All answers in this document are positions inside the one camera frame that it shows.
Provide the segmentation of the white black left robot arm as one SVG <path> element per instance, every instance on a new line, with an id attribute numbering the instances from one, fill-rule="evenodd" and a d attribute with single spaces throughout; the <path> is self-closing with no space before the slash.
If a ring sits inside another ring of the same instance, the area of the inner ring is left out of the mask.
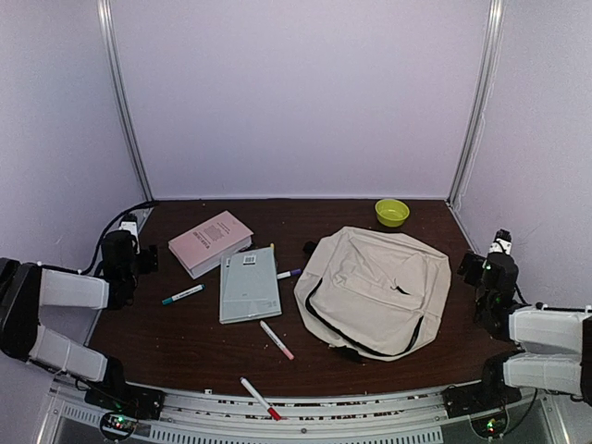
<path id="1" fill-rule="evenodd" d="M 43 306 L 119 310 L 133 302 L 139 277 L 158 270 L 157 247 L 139 247 L 127 229 L 107 233 L 99 242 L 99 274 L 42 263 L 1 259 L 1 352 L 84 381 L 118 402 L 134 396 L 123 364 L 43 325 Z"/>

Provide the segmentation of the beige canvas backpack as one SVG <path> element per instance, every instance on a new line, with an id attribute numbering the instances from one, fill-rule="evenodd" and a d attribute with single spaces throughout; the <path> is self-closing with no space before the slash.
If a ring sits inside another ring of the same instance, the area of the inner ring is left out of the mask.
<path id="1" fill-rule="evenodd" d="M 294 297 L 329 346 L 393 362 L 437 338 L 450 282 L 445 253 L 403 233 L 344 227 L 317 243 Z"/>

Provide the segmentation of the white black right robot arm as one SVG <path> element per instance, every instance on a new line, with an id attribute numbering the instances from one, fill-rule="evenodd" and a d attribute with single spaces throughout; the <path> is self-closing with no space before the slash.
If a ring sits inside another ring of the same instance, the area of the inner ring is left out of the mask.
<path id="1" fill-rule="evenodd" d="M 519 290 L 512 235 L 499 229 L 485 256 L 469 252 L 458 269 L 475 289 L 474 321 L 491 338 L 516 346 L 486 360 L 472 398 L 482 405 L 512 402 L 521 388 L 591 402 L 591 307 L 529 304 Z"/>

